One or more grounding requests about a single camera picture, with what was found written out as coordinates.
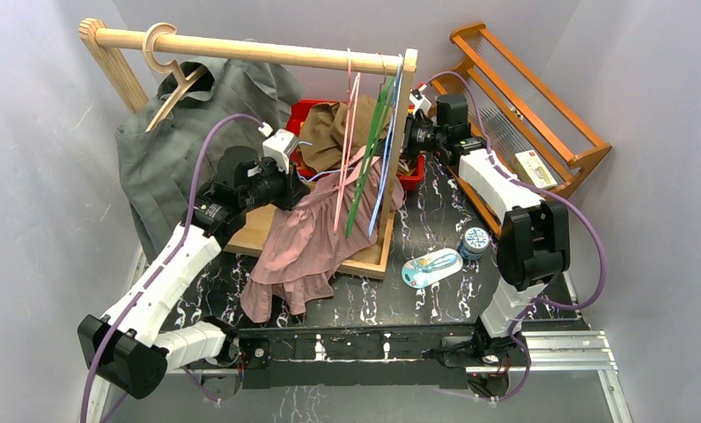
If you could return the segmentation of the green plastic hanger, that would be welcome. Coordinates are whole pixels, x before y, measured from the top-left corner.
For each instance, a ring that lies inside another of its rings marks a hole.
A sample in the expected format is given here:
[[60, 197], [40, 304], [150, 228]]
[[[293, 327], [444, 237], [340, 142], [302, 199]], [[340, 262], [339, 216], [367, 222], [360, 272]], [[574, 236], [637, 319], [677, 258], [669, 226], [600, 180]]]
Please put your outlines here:
[[373, 164], [373, 158], [375, 157], [375, 153], [378, 148], [380, 131], [383, 128], [383, 123], [387, 118], [388, 110], [392, 102], [390, 92], [395, 90], [395, 84], [398, 82], [398, 77], [400, 76], [401, 70], [402, 65], [399, 63], [396, 68], [395, 76], [389, 82], [386, 82], [380, 89], [380, 93], [376, 100], [376, 105], [371, 120], [371, 127], [365, 145], [364, 156], [360, 162], [360, 166], [358, 167], [359, 174], [354, 185], [353, 198], [349, 207], [348, 218], [345, 225], [344, 237], [346, 239], [351, 237], [352, 228], [358, 214], [358, 207], [363, 196], [366, 181], [368, 179], [368, 173], [370, 172]]

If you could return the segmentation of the grey garment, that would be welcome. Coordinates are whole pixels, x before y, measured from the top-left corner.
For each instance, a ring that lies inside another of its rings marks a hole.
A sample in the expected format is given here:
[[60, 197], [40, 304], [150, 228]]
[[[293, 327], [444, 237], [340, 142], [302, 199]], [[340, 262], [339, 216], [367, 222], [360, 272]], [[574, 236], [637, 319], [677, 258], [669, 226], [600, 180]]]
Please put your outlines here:
[[302, 97], [299, 81], [282, 65], [197, 56], [181, 63], [189, 74], [200, 65], [207, 73], [188, 90], [152, 131], [150, 120], [176, 83], [166, 77], [157, 93], [115, 132], [122, 190], [144, 254], [154, 260], [166, 246], [188, 207], [197, 158], [212, 128], [234, 115], [209, 143], [199, 167], [199, 182], [215, 173], [227, 148], [262, 151], [261, 122], [286, 126], [291, 108]]

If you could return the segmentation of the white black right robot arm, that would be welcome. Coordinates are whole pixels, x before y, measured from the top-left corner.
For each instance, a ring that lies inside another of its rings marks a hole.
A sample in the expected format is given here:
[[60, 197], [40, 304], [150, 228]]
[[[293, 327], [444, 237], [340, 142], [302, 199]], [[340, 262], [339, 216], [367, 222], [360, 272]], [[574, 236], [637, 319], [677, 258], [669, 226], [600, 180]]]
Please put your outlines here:
[[405, 123], [403, 153], [429, 152], [454, 168], [480, 197], [500, 233], [496, 265], [499, 281], [490, 304], [477, 317], [469, 338], [442, 339], [424, 352], [445, 361], [459, 355], [485, 365], [497, 364], [520, 342], [528, 307], [569, 267], [568, 211], [523, 187], [492, 149], [487, 135], [473, 134], [469, 103], [461, 93], [442, 94], [435, 102], [415, 89]]

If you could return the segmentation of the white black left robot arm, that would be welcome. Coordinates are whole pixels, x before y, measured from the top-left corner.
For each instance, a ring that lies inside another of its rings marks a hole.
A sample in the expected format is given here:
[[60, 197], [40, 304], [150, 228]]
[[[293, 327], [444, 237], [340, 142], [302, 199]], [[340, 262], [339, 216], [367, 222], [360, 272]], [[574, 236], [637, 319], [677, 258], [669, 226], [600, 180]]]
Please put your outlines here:
[[196, 193], [172, 237], [144, 275], [103, 316], [87, 315], [77, 334], [88, 369], [135, 399], [148, 397], [166, 373], [211, 359], [229, 367], [240, 356], [238, 331], [213, 317], [180, 330], [162, 325], [201, 271], [247, 223], [271, 204], [288, 211], [308, 193], [290, 151], [269, 145], [226, 150], [218, 171]]

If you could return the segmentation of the pink wire hanger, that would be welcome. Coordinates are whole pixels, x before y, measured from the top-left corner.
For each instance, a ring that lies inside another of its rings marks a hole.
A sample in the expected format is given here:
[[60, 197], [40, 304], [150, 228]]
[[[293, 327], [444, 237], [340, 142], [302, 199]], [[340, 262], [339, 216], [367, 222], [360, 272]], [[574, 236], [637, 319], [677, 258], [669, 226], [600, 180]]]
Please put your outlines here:
[[341, 209], [343, 205], [344, 191], [346, 187], [346, 179], [349, 173], [350, 161], [351, 161], [351, 148], [353, 143], [353, 135], [355, 131], [355, 116], [356, 116], [356, 103], [358, 101], [358, 89], [360, 82], [360, 73], [353, 73], [353, 63], [351, 50], [347, 49], [348, 60], [347, 60], [347, 72], [348, 72], [348, 101], [346, 108], [345, 117], [345, 127], [343, 133], [343, 150], [341, 166], [339, 167], [339, 179], [338, 179], [338, 191], [336, 199], [336, 209], [335, 218], [333, 225], [333, 232], [336, 234], [339, 228]]

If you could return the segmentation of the wooden clothes hanger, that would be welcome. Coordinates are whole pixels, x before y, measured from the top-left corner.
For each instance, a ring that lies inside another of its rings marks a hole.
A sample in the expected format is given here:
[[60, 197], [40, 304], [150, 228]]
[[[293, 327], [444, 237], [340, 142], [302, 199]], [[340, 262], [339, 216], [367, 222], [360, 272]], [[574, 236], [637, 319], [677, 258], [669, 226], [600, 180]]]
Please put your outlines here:
[[161, 74], [174, 76], [176, 86], [169, 94], [163, 105], [158, 109], [146, 127], [146, 132], [152, 131], [161, 123], [174, 109], [175, 105], [192, 88], [195, 83], [207, 73], [207, 68], [200, 65], [195, 70], [186, 75], [180, 65], [175, 60], [166, 63], [158, 61], [154, 54], [156, 41], [161, 35], [175, 35], [177, 28], [169, 23], [160, 22], [151, 26], [144, 37], [141, 51], [147, 65], [154, 71]]

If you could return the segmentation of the brown garment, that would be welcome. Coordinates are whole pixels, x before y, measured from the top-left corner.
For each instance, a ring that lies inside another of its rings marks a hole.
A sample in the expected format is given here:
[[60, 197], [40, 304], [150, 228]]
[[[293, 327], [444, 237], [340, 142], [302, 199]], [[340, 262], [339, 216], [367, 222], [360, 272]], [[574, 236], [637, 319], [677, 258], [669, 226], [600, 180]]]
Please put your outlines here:
[[[365, 95], [357, 100], [351, 156], [368, 142], [376, 103], [375, 99]], [[299, 140], [310, 143], [300, 146], [301, 154], [306, 165], [315, 172], [340, 166], [347, 110], [348, 106], [342, 102], [323, 102], [310, 108], [300, 129]]]

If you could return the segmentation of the light blue wire hanger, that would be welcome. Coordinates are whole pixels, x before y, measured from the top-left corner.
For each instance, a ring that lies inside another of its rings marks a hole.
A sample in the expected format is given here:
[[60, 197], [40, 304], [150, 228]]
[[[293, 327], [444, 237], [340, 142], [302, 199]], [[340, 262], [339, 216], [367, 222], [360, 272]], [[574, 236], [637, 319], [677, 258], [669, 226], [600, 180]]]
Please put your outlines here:
[[[376, 100], [376, 105], [380, 106], [380, 122], [378, 124], [379, 129], [384, 128], [383, 124], [386, 121], [386, 116], [388, 115], [389, 108], [396, 108], [396, 106], [399, 103], [399, 83], [402, 79], [403, 56], [399, 55], [398, 57], [400, 59], [400, 63], [397, 66], [396, 73], [394, 78], [392, 79], [392, 82], [390, 84], [382, 84], [378, 98]], [[380, 179], [375, 204], [366, 229], [366, 235], [369, 238], [372, 237], [373, 229], [377, 222], [377, 218], [379, 217], [380, 209], [382, 206], [382, 199], [384, 197], [384, 190], [387, 183], [387, 172], [389, 169], [390, 161], [389, 156], [391, 152], [390, 142], [392, 141], [394, 135], [395, 119], [395, 112], [392, 112], [392, 116], [390, 118], [392, 128], [387, 130], [387, 135], [385, 137], [379, 136], [377, 139], [377, 148], [381, 149]]]

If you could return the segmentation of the pink garment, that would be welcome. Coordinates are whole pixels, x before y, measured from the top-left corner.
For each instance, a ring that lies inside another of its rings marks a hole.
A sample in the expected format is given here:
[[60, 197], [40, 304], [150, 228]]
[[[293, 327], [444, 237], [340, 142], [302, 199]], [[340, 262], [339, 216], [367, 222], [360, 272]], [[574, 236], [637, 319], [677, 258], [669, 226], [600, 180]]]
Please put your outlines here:
[[293, 315], [305, 313], [309, 301], [333, 296], [329, 279], [341, 263], [378, 241], [380, 223], [373, 212], [379, 204], [382, 177], [379, 157], [372, 161], [350, 236], [344, 232], [359, 176], [360, 171], [354, 169], [346, 177], [339, 218], [338, 173], [320, 178], [291, 211], [275, 211], [262, 253], [240, 298], [252, 322], [270, 319], [275, 296], [288, 304]]

